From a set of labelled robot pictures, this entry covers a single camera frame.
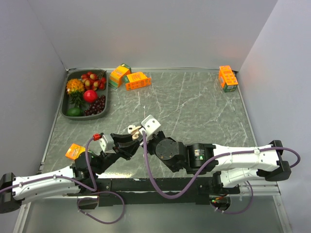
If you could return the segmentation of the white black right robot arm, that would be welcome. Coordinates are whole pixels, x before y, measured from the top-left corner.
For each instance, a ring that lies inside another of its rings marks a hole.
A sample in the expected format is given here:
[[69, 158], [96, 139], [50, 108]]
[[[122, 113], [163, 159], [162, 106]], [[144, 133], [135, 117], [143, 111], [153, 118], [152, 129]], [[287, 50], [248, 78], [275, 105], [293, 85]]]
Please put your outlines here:
[[[148, 175], [150, 178], [150, 181], [155, 188], [155, 190], [158, 193], [162, 193], [162, 196], [165, 196], [166, 194], [163, 194], [163, 192], [160, 190], [158, 185], [155, 182], [155, 179], [152, 176], [150, 166], [149, 166], [149, 161], [148, 161], [148, 155], [147, 155], [147, 140], [146, 140], [146, 132], [143, 130], [142, 132], [143, 136], [143, 149], [144, 149], [144, 160], [145, 164], [147, 167]], [[208, 159], [200, 168], [199, 170], [194, 174], [190, 182], [185, 186], [185, 188], [179, 193], [176, 194], [175, 196], [181, 196], [183, 193], [185, 193], [190, 186], [194, 183], [195, 179], [199, 176], [200, 172], [203, 171], [204, 168], [207, 167], [207, 165], [211, 164], [213, 161], [218, 161], [218, 165], [216, 165], [216, 171], [221, 171], [221, 172], [229, 172], [233, 171], [234, 174], [238, 172], [237, 169], [242, 169], [244, 170], [254, 170], [254, 169], [262, 169], [264, 171], [272, 172], [276, 171], [277, 168], [281, 168], [280, 165], [276, 164], [277, 158], [278, 158], [278, 153], [277, 150], [286, 150], [289, 151], [297, 156], [297, 161], [295, 164], [290, 165], [290, 173], [291, 173], [291, 168], [296, 166], [300, 162], [300, 155], [290, 149], [290, 148], [285, 148], [285, 147], [263, 147], [263, 148], [252, 148], [254, 150], [248, 150], [248, 151], [233, 151], [233, 149], [229, 147], [223, 147], [222, 148], [228, 149], [227, 153], [222, 153], [218, 154], [216, 156], [213, 156], [212, 158]], [[239, 184], [244, 181], [248, 181], [251, 179], [251, 176], [248, 176], [245, 173], [244, 180], [242, 179], [242, 176], [229, 176], [229, 175], [221, 175], [221, 177], [218, 177], [212, 181], [212, 188], [215, 192], [217, 193], [223, 193], [225, 192], [229, 187], [233, 187], [234, 184]]]

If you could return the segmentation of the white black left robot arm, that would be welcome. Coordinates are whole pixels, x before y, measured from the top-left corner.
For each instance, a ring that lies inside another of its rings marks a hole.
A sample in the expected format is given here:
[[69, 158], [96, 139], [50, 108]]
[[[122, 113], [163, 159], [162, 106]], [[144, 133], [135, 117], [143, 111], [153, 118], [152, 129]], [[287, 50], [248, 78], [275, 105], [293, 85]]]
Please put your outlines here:
[[130, 134], [95, 134], [70, 166], [25, 177], [6, 173], [0, 179], [0, 212], [13, 212], [23, 204], [46, 197], [91, 195], [98, 191], [98, 175], [120, 158], [130, 160], [139, 147], [140, 141]]

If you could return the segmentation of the beige earbud charging case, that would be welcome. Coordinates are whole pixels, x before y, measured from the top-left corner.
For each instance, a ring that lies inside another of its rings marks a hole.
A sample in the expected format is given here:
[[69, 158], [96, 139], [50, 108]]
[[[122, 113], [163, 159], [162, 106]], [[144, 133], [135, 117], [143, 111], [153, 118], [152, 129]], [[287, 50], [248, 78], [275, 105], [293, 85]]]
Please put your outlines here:
[[137, 127], [134, 127], [130, 131], [130, 134], [131, 134], [133, 140], [139, 139], [139, 137], [140, 137], [140, 129], [141, 129], [141, 126], [137, 126]]

